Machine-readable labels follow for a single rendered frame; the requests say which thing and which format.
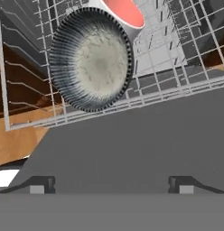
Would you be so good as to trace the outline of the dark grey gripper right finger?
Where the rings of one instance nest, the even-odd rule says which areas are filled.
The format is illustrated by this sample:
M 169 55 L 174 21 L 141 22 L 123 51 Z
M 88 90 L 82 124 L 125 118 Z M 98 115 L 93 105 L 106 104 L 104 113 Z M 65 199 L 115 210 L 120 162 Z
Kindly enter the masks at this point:
M 224 194 L 224 190 L 204 185 L 192 176 L 170 176 L 168 192 L 172 194 Z

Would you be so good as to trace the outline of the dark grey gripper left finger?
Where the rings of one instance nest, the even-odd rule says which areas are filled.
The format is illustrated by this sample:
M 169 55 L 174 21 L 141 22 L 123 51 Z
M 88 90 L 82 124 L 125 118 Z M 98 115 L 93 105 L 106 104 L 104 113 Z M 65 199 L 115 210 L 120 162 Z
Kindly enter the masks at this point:
M 31 194 L 54 194 L 56 192 L 55 182 L 54 176 L 32 176 L 19 185 L 0 190 L 0 193 L 11 193 L 28 188 Z

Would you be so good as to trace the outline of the grey dishwasher door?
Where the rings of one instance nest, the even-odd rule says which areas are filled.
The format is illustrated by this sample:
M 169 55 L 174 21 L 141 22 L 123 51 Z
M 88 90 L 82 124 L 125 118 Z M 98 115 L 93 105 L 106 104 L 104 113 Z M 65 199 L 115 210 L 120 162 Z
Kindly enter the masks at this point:
M 59 193 L 156 194 L 171 176 L 224 190 L 224 88 L 48 131 L 15 176 Z

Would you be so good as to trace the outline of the dark ribbed bowl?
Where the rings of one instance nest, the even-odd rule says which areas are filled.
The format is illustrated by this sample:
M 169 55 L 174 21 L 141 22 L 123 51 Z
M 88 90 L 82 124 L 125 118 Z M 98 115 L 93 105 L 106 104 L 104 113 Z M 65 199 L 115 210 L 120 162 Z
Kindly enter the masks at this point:
M 52 83 L 65 102 L 98 112 L 125 94 L 134 73 L 134 53 L 112 15 L 84 7 L 65 17 L 53 34 L 49 64 Z

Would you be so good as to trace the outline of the white cup with red inside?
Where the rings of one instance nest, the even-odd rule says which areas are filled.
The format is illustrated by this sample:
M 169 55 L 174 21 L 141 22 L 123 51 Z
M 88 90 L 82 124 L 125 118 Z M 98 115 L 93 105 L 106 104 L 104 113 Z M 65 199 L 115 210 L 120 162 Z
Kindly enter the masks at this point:
M 145 18 L 134 0 L 89 0 L 88 7 L 99 8 L 116 18 L 131 42 L 145 28 Z

